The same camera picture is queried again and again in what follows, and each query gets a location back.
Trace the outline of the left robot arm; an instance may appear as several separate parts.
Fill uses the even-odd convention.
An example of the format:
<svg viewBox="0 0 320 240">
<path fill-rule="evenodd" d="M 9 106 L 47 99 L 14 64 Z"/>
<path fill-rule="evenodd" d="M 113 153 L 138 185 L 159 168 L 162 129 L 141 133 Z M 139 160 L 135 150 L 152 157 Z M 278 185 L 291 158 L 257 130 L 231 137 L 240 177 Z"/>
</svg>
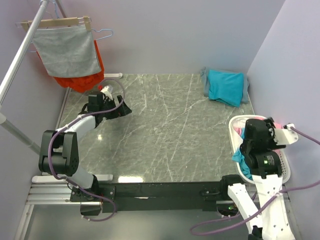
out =
<svg viewBox="0 0 320 240">
<path fill-rule="evenodd" d="M 105 93 L 94 92 L 88 96 L 75 122 L 56 130 L 46 130 L 42 135 L 38 168 L 73 185 L 76 194 L 94 201 L 101 194 L 97 177 L 80 166 L 79 141 L 87 132 L 97 128 L 103 120 L 113 120 L 132 113 L 122 95 L 111 99 Z"/>
</svg>

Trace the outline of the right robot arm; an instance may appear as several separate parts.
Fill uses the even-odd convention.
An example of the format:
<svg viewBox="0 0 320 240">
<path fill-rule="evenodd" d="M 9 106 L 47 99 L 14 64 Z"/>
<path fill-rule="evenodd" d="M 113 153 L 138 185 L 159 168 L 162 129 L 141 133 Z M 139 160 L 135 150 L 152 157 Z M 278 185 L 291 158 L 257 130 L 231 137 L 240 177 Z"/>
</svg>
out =
<svg viewBox="0 0 320 240">
<path fill-rule="evenodd" d="M 281 151 L 296 143 L 298 134 L 289 126 L 276 127 L 272 118 L 254 115 L 245 119 L 242 134 L 230 129 L 232 145 L 244 156 L 260 207 L 250 197 L 240 174 L 223 176 L 219 193 L 222 198 L 232 200 L 246 220 L 248 239 L 293 240 L 282 193 L 284 179 L 289 176 L 285 169 L 288 162 Z"/>
</svg>

